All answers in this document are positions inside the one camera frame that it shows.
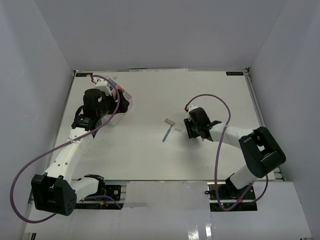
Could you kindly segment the white divided organizer box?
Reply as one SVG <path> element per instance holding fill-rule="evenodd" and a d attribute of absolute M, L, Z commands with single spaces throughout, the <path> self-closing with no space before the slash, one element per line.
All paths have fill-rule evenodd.
<path fill-rule="evenodd" d="M 128 111 L 131 109 L 131 107 L 133 106 L 133 97 L 129 94 L 128 91 L 126 91 L 123 87 L 118 85 L 109 76 L 106 76 L 105 78 L 112 83 L 112 85 L 110 83 L 108 83 L 107 86 L 109 87 L 110 92 L 112 93 L 112 96 L 114 98 L 115 107 L 117 106 L 118 98 L 117 98 L 116 90 L 113 88 L 113 86 L 116 87 L 116 89 L 118 90 L 118 92 L 120 94 L 120 104 L 117 109 L 117 112 L 113 116 L 113 118 L 108 122 L 109 126 L 115 127 L 122 120 L 122 118 L 128 113 Z"/>

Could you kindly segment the orange cap black highlighter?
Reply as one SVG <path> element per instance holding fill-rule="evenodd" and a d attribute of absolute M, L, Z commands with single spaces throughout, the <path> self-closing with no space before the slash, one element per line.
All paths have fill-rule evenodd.
<path fill-rule="evenodd" d="M 117 85 L 117 89 L 118 89 L 119 91 L 125 92 L 125 90 L 124 90 L 120 85 Z"/>

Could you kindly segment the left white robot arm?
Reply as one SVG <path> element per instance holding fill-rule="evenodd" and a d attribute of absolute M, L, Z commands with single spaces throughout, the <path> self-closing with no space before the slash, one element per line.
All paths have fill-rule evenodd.
<path fill-rule="evenodd" d="M 105 196 L 104 178 L 87 174 L 73 180 L 82 155 L 104 126 L 115 127 L 132 106 L 127 96 L 111 78 L 91 76 L 94 87 L 83 95 L 77 109 L 66 145 L 43 174 L 31 180 L 34 206 L 37 210 L 69 216 L 79 201 L 87 197 L 99 200 Z"/>

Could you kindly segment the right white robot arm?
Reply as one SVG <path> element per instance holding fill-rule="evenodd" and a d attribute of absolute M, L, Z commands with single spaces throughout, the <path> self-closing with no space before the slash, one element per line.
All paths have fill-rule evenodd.
<path fill-rule="evenodd" d="M 218 187 L 229 198 L 238 199 L 249 184 L 264 178 L 286 162 L 285 153 L 266 127 L 244 129 L 225 125 L 219 120 L 211 121 L 205 110 L 195 104 L 187 106 L 185 111 L 188 118 L 184 119 L 184 124 L 190 139 L 200 137 L 242 151 L 245 165 Z"/>

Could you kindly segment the grey rectangular eraser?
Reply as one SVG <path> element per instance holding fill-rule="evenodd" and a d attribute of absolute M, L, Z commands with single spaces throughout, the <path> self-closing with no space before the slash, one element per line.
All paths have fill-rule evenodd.
<path fill-rule="evenodd" d="M 173 120 L 168 119 L 168 118 L 165 119 L 165 122 L 170 124 L 171 126 L 175 125 L 175 122 Z"/>

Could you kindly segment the light blue pen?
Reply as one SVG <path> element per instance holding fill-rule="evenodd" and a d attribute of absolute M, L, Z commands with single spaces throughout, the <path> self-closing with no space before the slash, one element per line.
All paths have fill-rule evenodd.
<path fill-rule="evenodd" d="M 163 143 L 166 141 L 166 139 L 167 139 L 167 137 L 168 137 L 168 135 L 169 135 L 169 133 L 170 133 L 170 131 L 171 131 L 171 128 L 172 128 L 172 125 L 170 125 L 170 127 L 169 127 L 168 130 L 166 131 L 166 133 L 165 133 L 165 135 L 164 135 L 164 137 L 163 137 L 163 139 L 162 139 L 162 142 L 163 142 Z"/>

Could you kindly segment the left black corner label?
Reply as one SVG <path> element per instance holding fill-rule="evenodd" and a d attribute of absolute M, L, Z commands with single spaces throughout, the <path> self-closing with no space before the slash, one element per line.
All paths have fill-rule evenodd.
<path fill-rule="evenodd" d="M 75 77 L 91 77 L 93 75 L 92 72 L 77 72 Z"/>

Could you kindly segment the black corner label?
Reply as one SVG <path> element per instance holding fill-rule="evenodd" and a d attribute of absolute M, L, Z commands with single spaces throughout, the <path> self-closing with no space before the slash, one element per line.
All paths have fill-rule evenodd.
<path fill-rule="evenodd" d="M 244 73 L 242 71 L 227 71 L 227 76 L 243 76 Z"/>
<path fill-rule="evenodd" d="M 77 72 L 75 77 L 91 77 L 93 75 L 92 72 Z"/>

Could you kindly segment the right black corner label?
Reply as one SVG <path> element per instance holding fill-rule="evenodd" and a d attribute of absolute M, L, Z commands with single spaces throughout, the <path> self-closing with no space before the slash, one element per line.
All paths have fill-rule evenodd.
<path fill-rule="evenodd" d="M 244 73 L 242 71 L 227 71 L 227 76 L 243 76 Z"/>

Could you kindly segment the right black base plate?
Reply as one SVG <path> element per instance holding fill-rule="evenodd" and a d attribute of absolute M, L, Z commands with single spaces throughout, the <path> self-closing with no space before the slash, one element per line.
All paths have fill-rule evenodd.
<path fill-rule="evenodd" d="M 214 184 L 209 184 L 207 190 L 204 192 L 209 197 L 210 211 L 223 212 L 223 209 L 230 208 L 241 196 L 242 192 L 246 189 L 232 193 L 228 190 L 224 183 L 218 184 L 218 194 L 220 203 L 216 197 L 216 188 Z M 241 201 L 230 211 L 231 212 L 256 212 L 258 210 L 257 203 L 252 203 L 256 199 L 254 188 L 251 186 L 249 191 L 244 195 Z"/>

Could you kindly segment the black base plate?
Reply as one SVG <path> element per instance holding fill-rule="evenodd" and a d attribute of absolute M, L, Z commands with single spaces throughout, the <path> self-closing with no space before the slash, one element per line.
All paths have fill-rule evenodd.
<path fill-rule="evenodd" d="M 120 201 L 121 200 L 121 192 L 122 192 L 122 186 L 121 185 L 105 185 L 102 188 L 101 192 L 97 192 L 95 194 L 92 194 L 90 196 L 87 196 L 84 200 L 89 201 L 89 200 L 107 200 L 109 201 L 110 199 L 107 197 L 112 198 L 115 201 Z"/>
<path fill-rule="evenodd" d="M 214 184 L 209 184 L 207 190 L 204 192 L 209 197 L 210 211 L 223 212 L 223 209 L 230 208 L 241 196 L 242 192 L 246 189 L 232 193 L 228 190 L 224 183 L 218 184 L 218 194 L 220 203 L 216 197 L 216 188 Z M 252 203 L 256 199 L 254 188 L 251 186 L 249 191 L 244 195 L 241 201 L 230 211 L 231 212 L 256 212 L 258 210 L 257 203 Z"/>

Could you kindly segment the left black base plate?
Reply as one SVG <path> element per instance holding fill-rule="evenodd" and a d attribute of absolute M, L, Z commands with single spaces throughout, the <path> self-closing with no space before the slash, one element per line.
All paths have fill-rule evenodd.
<path fill-rule="evenodd" d="M 122 192 L 122 186 L 121 185 L 105 185 L 102 188 L 101 192 L 97 192 L 95 194 L 92 194 L 90 196 L 87 196 L 84 200 L 89 201 L 89 200 L 107 200 L 109 201 L 110 199 L 107 197 L 112 198 L 115 201 L 120 201 L 121 200 L 121 192 Z"/>

